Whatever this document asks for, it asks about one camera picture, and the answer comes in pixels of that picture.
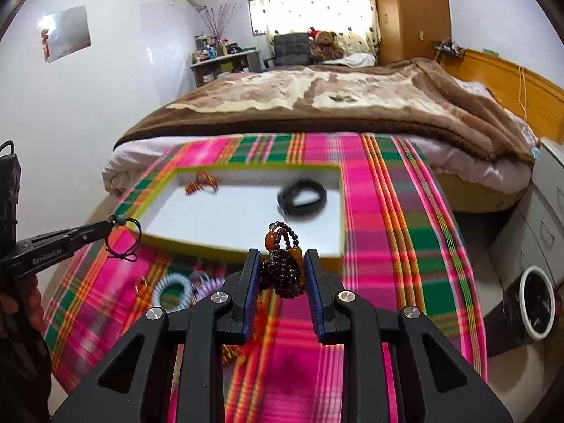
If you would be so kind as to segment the person's left hand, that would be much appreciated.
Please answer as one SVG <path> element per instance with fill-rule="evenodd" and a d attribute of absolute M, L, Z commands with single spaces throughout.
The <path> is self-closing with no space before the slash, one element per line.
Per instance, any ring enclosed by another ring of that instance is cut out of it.
<path fill-rule="evenodd" d="M 41 305 L 41 293 L 35 275 L 26 277 L 17 283 L 19 301 L 7 294 L 1 294 L 1 309 L 7 314 L 15 314 L 20 307 L 26 312 L 30 325 L 37 331 L 45 329 L 44 309 Z"/>

